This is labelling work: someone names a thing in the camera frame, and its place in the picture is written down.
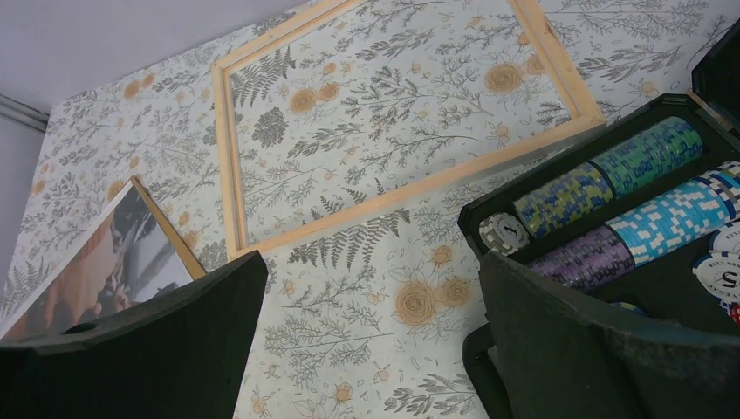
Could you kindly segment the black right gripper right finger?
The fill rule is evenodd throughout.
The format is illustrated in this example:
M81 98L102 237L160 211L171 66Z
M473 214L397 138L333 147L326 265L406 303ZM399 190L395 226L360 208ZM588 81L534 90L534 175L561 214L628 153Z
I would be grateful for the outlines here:
M479 278L488 417L738 417L736 336L612 306L493 252Z

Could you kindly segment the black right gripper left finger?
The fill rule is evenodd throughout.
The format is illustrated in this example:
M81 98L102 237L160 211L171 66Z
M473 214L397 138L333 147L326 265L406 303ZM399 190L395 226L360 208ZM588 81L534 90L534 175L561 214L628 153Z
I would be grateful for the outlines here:
M252 251L123 312L2 344L2 417L231 418L267 279Z

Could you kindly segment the printed photo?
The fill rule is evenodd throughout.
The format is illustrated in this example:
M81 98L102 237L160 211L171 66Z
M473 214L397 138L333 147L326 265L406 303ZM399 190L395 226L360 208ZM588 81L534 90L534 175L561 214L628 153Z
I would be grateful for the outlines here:
M1 338L62 333L192 281L129 180L28 300L4 312Z

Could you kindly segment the light wooden picture frame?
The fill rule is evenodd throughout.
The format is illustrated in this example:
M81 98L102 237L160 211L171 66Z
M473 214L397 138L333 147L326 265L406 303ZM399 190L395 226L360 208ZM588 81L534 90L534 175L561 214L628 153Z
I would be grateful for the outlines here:
M578 68L572 62L566 48L558 40L538 2L513 1L510 6L551 81L558 88L571 116L569 121L534 134L512 146L428 175L419 181L390 190L295 230L257 244L250 244L236 133L233 128L234 110L229 76L239 63L274 52L315 27L346 13L354 5L353 1L320 1L257 39L226 54L211 66L228 260L239 258L251 251L266 252L284 246L295 247L331 235L392 210L404 208L436 193L477 181L492 173L576 144L606 123L604 114L600 111L586 82L580 77Z

